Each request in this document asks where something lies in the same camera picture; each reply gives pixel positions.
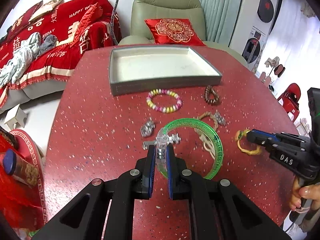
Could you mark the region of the person's right hand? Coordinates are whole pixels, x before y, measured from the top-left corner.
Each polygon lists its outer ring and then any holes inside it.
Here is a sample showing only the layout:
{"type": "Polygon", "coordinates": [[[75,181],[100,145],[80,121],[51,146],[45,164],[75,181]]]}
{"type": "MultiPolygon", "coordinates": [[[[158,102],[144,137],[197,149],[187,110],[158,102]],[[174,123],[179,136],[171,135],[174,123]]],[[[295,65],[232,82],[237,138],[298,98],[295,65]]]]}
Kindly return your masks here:
{"type": "Polygon", "coordinates": [[[311,199],[311,209],[318,210],[320,207],[320,185],[309,185],[300,187],[298,177],[295,178],[292,186],[292,194],[289,200],[289,207],[292,211],[301,207],[301,199],[311,199]]]}

